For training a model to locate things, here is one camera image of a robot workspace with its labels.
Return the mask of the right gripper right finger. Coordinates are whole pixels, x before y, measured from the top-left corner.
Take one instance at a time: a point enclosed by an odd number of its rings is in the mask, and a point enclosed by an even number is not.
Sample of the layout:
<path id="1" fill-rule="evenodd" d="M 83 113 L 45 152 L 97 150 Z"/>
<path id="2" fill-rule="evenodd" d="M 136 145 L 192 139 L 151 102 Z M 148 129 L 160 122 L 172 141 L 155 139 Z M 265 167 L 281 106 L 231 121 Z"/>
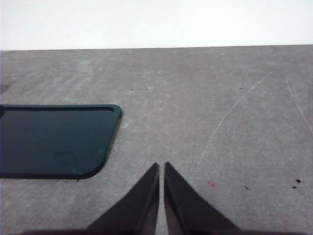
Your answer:
<path id="1" fill-rule="evenodd" d="M 164 205 L 170 235 L 243 235 L 206 202 L 169 163 L 164 164 Z"/>

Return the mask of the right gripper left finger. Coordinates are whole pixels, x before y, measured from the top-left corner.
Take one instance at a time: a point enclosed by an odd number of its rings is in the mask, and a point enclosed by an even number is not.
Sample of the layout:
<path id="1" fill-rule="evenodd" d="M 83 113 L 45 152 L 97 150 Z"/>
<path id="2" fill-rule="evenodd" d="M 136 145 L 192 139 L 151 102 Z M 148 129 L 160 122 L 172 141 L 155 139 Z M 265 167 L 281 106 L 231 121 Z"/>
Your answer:
<path id="1" fill-rule="evenodd" d="M 154 163 L 130 191 L 88 227 L 95 235 L 154 235 L 159 206 L 159 165 Z"/>

